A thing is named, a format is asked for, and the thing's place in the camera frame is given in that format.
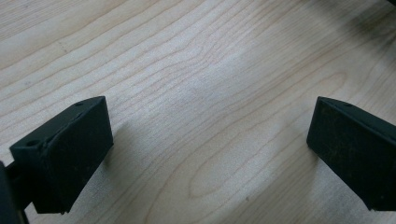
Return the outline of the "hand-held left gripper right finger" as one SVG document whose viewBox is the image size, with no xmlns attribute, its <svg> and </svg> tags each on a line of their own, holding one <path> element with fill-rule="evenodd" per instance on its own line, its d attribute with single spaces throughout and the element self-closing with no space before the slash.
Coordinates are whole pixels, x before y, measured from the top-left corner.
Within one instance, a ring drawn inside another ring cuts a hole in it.
<svg viewBox="0 0 396 224">
<path fill-rule="evenodd" d="M 396 211 L 396 126 L 319 97 L 306 143 L 370 210 Z"/>
</svg>

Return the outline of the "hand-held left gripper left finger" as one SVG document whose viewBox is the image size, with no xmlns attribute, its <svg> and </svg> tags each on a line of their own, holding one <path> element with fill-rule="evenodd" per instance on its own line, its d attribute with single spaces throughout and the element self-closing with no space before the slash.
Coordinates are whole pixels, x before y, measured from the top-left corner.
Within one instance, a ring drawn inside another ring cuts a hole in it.
<svg viewBox="0 0 396 224">
<path fill-rule="evenodd" d="M 112 146 L 104 96 L 70 105 L 10 147 L 23 177 L 21 205 L 39 214 L 70 211 Z"/>
</svg>

